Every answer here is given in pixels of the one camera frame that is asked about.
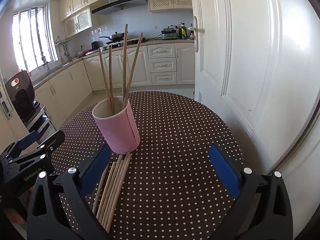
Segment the left hand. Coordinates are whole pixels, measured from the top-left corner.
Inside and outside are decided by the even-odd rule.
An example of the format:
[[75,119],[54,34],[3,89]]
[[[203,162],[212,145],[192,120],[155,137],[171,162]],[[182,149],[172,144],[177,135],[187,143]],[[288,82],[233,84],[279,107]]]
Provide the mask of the left hand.
[[11,200],[9,205],[3,208],[5,214],[13,224],[24,224],[27,222],[28,208],[32,194],[33,187],[19,197]]

